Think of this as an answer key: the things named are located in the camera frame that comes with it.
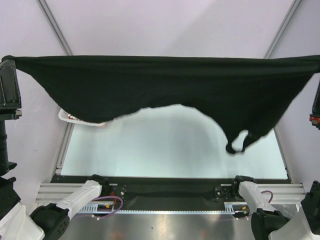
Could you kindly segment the black tank top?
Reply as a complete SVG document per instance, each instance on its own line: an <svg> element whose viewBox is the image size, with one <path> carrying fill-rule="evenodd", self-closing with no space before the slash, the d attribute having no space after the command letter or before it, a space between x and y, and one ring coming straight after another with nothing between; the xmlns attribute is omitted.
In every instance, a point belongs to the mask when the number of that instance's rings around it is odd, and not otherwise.
<svg viewBox="0 0 320 240"><path fill-rule="evenodd" d="M66 112L103 123L144 108L182 105L212 118L226 151L266 136L320 71L317 55L276 59L165 56L12 56Z"/></svg>

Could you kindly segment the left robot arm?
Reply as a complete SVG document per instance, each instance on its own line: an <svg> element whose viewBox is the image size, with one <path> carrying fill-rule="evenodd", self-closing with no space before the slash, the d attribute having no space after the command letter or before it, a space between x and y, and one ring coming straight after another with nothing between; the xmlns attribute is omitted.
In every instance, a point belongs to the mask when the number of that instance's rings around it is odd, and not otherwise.
<svg viewBox="0 0 320 240"><path fill-rule="evenodd" d="M69 195L36 199L28 209L14 188L15 177L4 176L17 164L9 161L6 122L21 116L21 94L13 60L0 63L0 238L2 240L58 240L70 221L90 202L105 200L111 188L107 178L92 175Z"/></svg>

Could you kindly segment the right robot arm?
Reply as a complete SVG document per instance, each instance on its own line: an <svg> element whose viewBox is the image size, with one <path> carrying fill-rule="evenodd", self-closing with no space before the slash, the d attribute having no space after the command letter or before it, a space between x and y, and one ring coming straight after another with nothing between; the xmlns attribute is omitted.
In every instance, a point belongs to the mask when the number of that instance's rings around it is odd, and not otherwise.
<svg viewBox="0 0 320 240"><path fill-rule="evenodd" d="M289 176L304 188L290 195L289 184L262 188L254 178L237 175L231 196L244 201L256 240L318 240L320 238L320 76L300 93L275 135Z"/></svg>

